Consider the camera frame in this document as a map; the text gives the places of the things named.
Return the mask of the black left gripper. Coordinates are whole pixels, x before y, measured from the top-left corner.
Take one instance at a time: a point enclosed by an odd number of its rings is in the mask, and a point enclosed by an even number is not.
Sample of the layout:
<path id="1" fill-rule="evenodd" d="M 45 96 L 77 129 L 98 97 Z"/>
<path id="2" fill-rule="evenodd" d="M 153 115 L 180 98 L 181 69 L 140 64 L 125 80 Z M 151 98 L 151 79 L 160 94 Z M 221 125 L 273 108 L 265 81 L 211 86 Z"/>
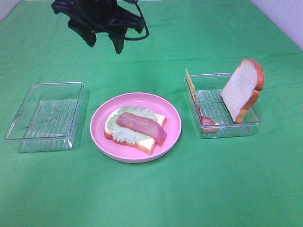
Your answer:
<path id="1" fill-rule="evenodd" d="M 55 0 L 52 8 L 55 14 L 63 13 L 70 18 L 68 27 L 89 47 L 96 43 L 95 33 L 108 33 L 116 53 L 120 54 L 127 30 L 139 34 L 143 31 L 143 16 L 120 7 L 116 0 Z"/>

